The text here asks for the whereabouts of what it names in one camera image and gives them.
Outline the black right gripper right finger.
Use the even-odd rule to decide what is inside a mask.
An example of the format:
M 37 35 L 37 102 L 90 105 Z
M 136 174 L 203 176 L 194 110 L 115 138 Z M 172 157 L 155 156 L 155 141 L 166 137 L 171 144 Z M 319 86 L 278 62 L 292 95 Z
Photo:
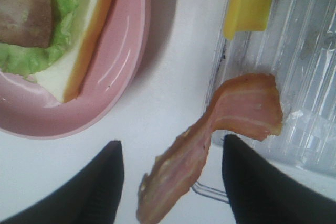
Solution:
M 224 137 L 222 177 L 237 223 L 335 223 L 335 201 L 284 174 L 238 136 Z

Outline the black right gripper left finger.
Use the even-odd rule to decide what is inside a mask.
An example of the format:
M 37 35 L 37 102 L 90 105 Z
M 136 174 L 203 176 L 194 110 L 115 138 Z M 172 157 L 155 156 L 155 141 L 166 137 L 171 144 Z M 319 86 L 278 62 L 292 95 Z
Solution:
M 72 179 L 3 223 L 114 223 L 123 182 L 122 144 L 110 141 Z

